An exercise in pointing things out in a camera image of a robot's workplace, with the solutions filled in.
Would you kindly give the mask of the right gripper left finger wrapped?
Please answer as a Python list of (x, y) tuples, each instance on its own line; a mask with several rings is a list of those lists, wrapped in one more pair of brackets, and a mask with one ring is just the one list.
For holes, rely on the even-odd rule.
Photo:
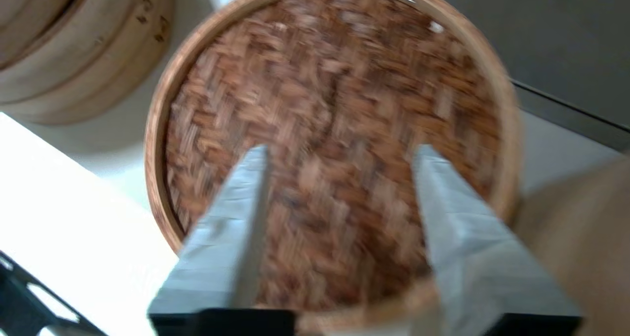
[(149, 305), (150, 312), (254, 306), (270, 173), (266, 145), (249, 149), (230, 170), (186, 238), (178, 262)]

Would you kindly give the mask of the right gripper right finger wrapped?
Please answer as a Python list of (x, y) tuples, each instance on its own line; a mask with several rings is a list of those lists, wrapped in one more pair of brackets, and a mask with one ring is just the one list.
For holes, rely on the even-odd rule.
[(446, 336), (571, 336), (582, 314), (486, 201), (431, 145), (412, 175)]

